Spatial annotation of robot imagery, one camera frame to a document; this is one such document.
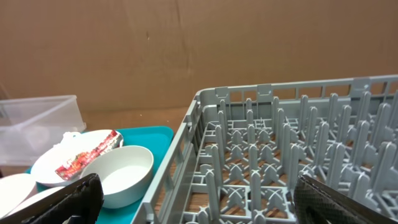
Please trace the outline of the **red snack wrapper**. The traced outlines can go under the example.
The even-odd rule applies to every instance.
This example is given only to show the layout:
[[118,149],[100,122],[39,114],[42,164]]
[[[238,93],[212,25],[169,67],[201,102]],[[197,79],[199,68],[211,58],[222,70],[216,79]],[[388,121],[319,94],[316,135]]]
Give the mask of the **red snack wrapper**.
[[115,129],[100,129],[79,134],[65,144],[66,159],[55,169],[55,173],[68,181],[79,176],[83,169],[97,157],[123,145],[124,139]]

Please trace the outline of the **grey-white bowl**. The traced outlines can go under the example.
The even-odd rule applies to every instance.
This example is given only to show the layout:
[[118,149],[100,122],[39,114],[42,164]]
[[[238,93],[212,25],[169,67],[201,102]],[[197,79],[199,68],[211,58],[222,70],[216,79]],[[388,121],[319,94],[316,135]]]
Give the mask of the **grey-white bowl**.
[[143,146],[123,146],[111,150],[88,164],[81,172],[99,176],[103,207],[126,207],[144,196],[153,178],[154,155]]

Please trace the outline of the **white cup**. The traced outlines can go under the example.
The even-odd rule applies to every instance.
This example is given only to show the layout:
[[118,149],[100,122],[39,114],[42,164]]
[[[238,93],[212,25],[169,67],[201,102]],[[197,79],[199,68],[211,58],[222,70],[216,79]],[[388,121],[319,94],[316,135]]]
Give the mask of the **white cup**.
[[20,205],[18,205],[14,210],[12,210],[10,213],[8,213],[7,215],[12,215],[13,213],[16,213],[40,200],[42,200],[45,197],[48,197],[49,195],[54,194],[55,192],[59,191],[63,189],[63,187],[53,187],[47,190],[44,190],[42,192],[39,192],[33,196],[31,196],[30,198],[28,198],[27,200],[23,201]]

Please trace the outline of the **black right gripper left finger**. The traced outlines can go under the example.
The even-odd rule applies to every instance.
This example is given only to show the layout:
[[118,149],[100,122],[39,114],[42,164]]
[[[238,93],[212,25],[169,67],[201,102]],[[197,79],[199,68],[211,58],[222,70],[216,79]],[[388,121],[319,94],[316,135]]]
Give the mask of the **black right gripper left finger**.
[[98,174],[89,174],[1,219],[1,224],[94,224],[104,203]]

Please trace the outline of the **pink bowl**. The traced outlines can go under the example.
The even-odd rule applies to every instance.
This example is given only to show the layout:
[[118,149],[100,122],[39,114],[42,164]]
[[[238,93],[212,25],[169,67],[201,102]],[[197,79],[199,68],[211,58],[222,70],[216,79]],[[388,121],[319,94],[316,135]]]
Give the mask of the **pink bowl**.
[[36,181],[26,173],[1,178],[1,218],[37,193]]

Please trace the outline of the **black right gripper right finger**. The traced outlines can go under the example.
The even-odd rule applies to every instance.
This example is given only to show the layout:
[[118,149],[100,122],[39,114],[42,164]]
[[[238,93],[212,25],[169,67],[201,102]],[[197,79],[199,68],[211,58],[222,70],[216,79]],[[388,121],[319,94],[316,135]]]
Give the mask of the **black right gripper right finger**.
[[307,175],[298,176],[293,201],[299,224],[397,224]]

